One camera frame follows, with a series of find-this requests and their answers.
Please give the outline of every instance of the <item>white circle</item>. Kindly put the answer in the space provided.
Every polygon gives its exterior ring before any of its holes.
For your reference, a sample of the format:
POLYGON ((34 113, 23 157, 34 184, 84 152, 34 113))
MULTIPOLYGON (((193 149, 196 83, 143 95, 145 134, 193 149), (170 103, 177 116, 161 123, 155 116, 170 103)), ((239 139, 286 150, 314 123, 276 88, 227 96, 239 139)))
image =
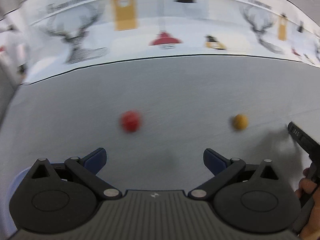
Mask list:
POLYGON ((119 195, 119 190, 115 188, 107 188, 103 191, 103 194, 107 197, 115 197, 119 195))
POLYGON ((207 193, 203 189, 195 189, 191 191, 191 195, 196 198, 202 198, 207 195, 207 193))
POLYGON ((127 7, 130 5, 130 0, 118 0, 118 4, 120 7, 127 7))

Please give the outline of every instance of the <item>screw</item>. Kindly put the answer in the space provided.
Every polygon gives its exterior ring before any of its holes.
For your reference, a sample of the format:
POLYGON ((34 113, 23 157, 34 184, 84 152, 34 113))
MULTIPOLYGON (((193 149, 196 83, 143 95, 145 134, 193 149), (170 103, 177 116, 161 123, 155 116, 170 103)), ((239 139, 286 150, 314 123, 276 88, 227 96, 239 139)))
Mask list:
POLYGON ((103 191, 103 194, 107 197, 116 197, 119 195, 119 190, 115 188, 107 188, 103 191))
POLYGON ((207 195, 207 192, 205 192, 203 189, 195 189, 191 191, 191 196, 196 197, 196 198, 202 198, 207 195))

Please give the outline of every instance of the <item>human hand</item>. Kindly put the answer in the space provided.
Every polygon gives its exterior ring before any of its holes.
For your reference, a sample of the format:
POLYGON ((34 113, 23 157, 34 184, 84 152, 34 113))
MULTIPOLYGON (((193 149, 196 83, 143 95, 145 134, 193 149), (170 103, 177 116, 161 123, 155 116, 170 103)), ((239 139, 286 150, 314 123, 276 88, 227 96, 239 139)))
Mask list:
MULTIPOLYGON (((303 175, 307 176, 309 173, 309 168, 303 171, 303 175)), ((301 198, 302 194, 311 194, 316 188, 317 184, 312 182, 310 179, 303 178, 299 182, 299 188, 295 191, 298 198, 301 198)), ((312 240, 317 239, 320 236, 320 188, 318 188, 312 195, 315 202, 313 209, 311 211, 309 221, 302 229, 299 234, 300 239, 312 240)))

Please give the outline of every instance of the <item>yellow ball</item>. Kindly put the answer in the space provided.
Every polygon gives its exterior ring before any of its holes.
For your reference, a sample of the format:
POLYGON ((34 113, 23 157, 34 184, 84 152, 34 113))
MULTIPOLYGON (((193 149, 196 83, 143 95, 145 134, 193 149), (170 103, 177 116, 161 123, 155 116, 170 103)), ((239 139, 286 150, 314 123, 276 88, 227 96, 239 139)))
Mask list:
POLYGON ((233 127, 237 130, 244 130, 248 127, 249 121, 244 114, 237 114, 233 119, 233 127))

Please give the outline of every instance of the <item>red ball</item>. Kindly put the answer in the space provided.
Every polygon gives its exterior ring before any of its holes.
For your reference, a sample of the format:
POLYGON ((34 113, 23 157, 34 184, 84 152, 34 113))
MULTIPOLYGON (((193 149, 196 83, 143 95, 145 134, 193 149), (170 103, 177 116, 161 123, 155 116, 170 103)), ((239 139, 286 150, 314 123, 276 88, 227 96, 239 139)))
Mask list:
POLYGON ((127 111, 121 115, 120 122, 126 132, 135 132, 140 128, 141 117, 137 111, 127 111))

